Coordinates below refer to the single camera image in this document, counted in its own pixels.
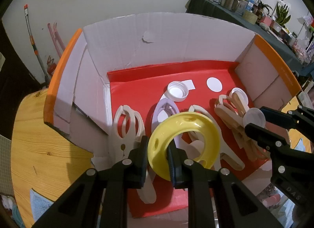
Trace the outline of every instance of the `yellow plastic ring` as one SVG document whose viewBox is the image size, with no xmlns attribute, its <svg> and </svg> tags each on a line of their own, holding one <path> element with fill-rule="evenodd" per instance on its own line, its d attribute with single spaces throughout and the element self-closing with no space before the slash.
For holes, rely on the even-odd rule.
<svg viewBox="0 0 314 228">
<path fill-rule="evenodd" d="M 214 123 L 205 115 L 197 112 L 180 112 L 170 116 L 154 130 L 148 142 L 148 161 L 156 174 L 170 181 L 167 161 L 167 147 L 171 140 L 184 132 L 195 131 L 204 137 L 204 149 L 194 160 L 204 168 L 211 168 L 218 157 L 219 133 Z"/>
</svg>

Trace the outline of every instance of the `white clothespin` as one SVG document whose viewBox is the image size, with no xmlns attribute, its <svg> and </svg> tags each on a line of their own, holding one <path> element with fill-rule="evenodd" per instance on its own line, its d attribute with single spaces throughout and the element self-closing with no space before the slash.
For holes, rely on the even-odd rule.
<svg viewBox="0 0 314 228">
<path fill-rule="evenodd" d="M 221 168 L 220 164 L 221 159 L 224 159 L 235 170 L 244 169 L 245 164 L 224 141 L 219 125 L 217 124 L 215 119 L 209 114 L 209 112 L 207 112 L 204 108 L 198 105 L 190 106 L 189 112 L 200 112 L 203 115 L 206 115 L 209 119 L 213 121 L 218 130 L 220 138 L 220 155 L 218 156 L 214 163 L 215 170 L 219 170 Z M 202 142 L 202 135 L 194 131 L 189 131 L 189 136 L 191 137 L 192 140 L 194 139 L 194 141 L 190 145 L 194 146 L 201 153 L 204 147 L 204 143 Z"/>
<path fill-rule="evenodd" d="M 122 137 L 118 134 L 118 122 L 120 116 L 124 114 L 125 118 L 122 122 L 121 133 Z M 139 128 L 136 133 L 135 118 L 138 120 Z M 130 127 L 126 132 L 127 121 L 130 119 Z M 145 127 L 143 119 L 139 112 L 132 110 L 129 106 L 120 106 L 116 112 L 113 120 L 113 132 L 111 134 L 111 145 L 114 149 L 115 161 L 117 163 L 129 156 L 132 149 L 138 147 L 138 144 L 142 136 L 145 135 Z M 156 201 L 156 192 L 153 187 L 152 180 L 148 171 L 146 170 L 146 178 L 144 186 L 141 189 L 137 189 L 140 199 L 145 203 L 154 203 Z"/>
</svg>

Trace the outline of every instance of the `wooden table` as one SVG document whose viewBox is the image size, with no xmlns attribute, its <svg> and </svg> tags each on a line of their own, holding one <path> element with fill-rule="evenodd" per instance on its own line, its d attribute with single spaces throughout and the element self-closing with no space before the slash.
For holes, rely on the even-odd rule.
<svg viewBox="0 0 314 228">
<path fill-rule="evenodd" d="M 287 113 L 289 110 L 296 110 L 299 105 L 298 99 L 294 97 L 291 99 L 291 101 L 282 109 L 282 112 Z M 291 148 L 295 148 L 298 144 L 300 138 L 303 138 L 303 145 L 305 146 L 305 151 L 308 153 L 311 153 L 311 145 L 310 140 L 303 136 L 299 131 L 297 130 L 289 130 L 289 138 L 291 141 Z"/>
<path fill-rule="evenodd" d="M 73 145 L 43 122 L 47 90 L 32 93 L 16 114 L 11 147 L 15 199 L 27 228 L 34 224 L 29 190 L 55 201 L 85 170 L 92 154 Z"/>
</svg>

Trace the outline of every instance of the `towel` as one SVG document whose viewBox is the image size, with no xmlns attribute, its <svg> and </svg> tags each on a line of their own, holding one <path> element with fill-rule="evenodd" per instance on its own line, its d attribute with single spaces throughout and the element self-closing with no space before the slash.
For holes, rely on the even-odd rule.
<svg viewBox="0 0 314 228">
<path fill-rule="evenodd" d="M 18 206 L 14 203 L 12 206 L 12 219 L 20 228 L 26 228 L 21 217 L 20 212 L 18 211 Z"/>
<path fill-rule="evenodd" d="M 44 196 L 40 195 L 39 193 L 35 192 L 33 189 L 29 191 L 30 195 L 30 206 L 32 208 L 32 214 L 34 221 L 36 222 L 42 214 L 46 212 L 48 208 L 53 204 L 53 202 Z M 97 226 L 99 228 L 100 225 L 100 215 L 98 216 Z"/>
</svg>

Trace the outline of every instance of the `red paper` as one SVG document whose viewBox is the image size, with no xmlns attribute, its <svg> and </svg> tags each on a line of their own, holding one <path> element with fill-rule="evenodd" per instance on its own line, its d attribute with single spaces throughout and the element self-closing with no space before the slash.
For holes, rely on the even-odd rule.
<svg viewBox="0 0 314 228">
<path fill-rule="evenodd" d="M 245 168 L 242 171 L 234 170 L 225 161 L 221 161 L 221 166 L 228 168 L 238 179 L 243 180 L 263 165 L 265 161 L 249 161 L 244 149 L 238 147 L 230 129 L 224 125 L 214 112 L 214 103 L 219 95 L 229 95 L 234 87 L 246 91 L 234 72 L 237 65 L 236 62 L 202 60 L 150 65 L 108 72 L 112 116 L 114 117 L 120 105 L 130 106 L 141 114 L 146 135 L 150 136 L 153 112 L 161 96 L 166 91 L 167 85 L 172 81 L 191 79 L 195 90 L 190 90 L 183 102 L 176 102 L 178 109 L 183 112 L 188 111 L 191 105 L 199 105 L 213 116 L 221 128 L 225 142 L 245 163 Z M 216 77 L 221 81 L 221 92 L 213 92 L 208 88 L 207 79 L 210 77 Z M 254 107 L 250 98 L 249 107 Z M 158 176 L 153 181 L 153 185 L 157 194 L 157 200 L 154 204 L 144 204 L 139 199 L 136 190 L 129 190 L 128 204 L 133 217 L 162 214 L 188 206 L 186 191 L 174 190 L 169 181 Z"/>
</svg>

